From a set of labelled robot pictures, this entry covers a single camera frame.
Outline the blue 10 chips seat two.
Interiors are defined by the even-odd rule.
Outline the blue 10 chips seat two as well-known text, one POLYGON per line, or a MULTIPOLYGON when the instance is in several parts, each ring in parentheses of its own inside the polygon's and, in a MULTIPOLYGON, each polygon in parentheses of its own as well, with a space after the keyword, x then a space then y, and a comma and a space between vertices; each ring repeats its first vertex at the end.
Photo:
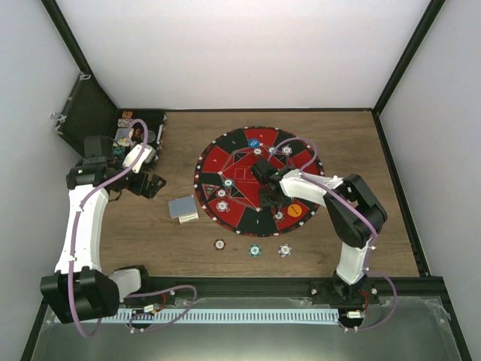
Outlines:
POLYGON ((226 211, 229 210, 229 205, 228 205, 227 201, 221 200, 221 201, 217 202, 216 209, 219 212, 226 212, 226 211))

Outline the blue small blind button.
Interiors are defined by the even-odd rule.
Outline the blue small blind button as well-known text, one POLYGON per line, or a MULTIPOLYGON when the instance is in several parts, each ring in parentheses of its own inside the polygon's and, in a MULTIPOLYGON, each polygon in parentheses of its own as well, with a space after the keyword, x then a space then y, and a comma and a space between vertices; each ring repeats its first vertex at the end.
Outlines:
POLYGON ((247 140, 247 145, 252 149, 256 149, 260 147, 260 141, 257 138, 249 138, 247 140))

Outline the purple chip stack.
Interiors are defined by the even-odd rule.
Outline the purple chip stack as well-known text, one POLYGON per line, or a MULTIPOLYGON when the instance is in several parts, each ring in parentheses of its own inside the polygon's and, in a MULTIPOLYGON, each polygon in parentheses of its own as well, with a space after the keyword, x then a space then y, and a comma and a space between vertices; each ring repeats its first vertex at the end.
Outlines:
POLYGON ((292 247, 289 244, 281 244, 278 247, 278 254, 282 257, 288 257, 292 254, 292 247))

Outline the teal chip stack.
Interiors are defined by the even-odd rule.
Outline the teal chip stack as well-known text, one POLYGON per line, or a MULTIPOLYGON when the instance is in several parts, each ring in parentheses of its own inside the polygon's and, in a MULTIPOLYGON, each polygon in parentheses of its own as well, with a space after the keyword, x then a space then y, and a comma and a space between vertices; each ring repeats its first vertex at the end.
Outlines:
POLYGON ((262 249, 257 244, 253 244, 249 247, 250 256, 257 257, 257 256, 260 256, 261 253, 262 253, 262 249))

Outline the triangular all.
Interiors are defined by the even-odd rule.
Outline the triangular all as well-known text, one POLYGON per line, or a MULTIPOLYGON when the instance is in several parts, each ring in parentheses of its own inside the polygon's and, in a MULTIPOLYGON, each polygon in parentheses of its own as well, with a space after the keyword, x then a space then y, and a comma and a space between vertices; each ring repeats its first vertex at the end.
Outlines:
POLYGON ((206 199, 216 196, 220 186, 214 184, 202 184, 202 190, 206 199))

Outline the brown 100 chip stack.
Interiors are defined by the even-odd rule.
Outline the brown 100 chip stack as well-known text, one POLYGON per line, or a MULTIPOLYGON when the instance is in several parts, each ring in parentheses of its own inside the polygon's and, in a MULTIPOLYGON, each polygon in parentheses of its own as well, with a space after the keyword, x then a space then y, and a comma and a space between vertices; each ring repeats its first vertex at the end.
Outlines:
POLYGON ((217 240, 214 246, 217 250, 222 250, 225 247, 225 242, 223 240, 217 240))

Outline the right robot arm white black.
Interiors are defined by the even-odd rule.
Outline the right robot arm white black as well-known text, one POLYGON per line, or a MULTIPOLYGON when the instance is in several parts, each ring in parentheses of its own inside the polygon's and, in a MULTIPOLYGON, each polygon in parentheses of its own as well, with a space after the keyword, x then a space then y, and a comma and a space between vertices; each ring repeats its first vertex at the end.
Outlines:
POLYGON ((292 166, 278 169, 266 159, 255 162, 251 172, 261 185, 263 206, 278 208, 300 199, 326 208, 342 242, 332 278, 333 292, 344 303, 360 296, 371 252, 388 220, 385 208, 364 179, 357 174, 325 177, 292 166))

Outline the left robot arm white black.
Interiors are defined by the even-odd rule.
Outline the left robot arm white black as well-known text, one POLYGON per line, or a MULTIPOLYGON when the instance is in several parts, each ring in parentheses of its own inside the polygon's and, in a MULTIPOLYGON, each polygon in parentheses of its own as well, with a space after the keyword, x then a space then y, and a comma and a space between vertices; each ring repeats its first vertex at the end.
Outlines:
POLYGON ((123 267, 112 275, 101 270, 101 227, 110 193, 128 190, 151 199, 166 184, 146 170, 156 155, 150 145, 135 144, 122 159, 114 156, 114 149, 107 136, 85 138, 83 158, 66 176, 65 242, 53 274, 40 284, 44 300, 64 324, 113 316, 127 296, 138 304, 153 297, 144 266, 123 267))

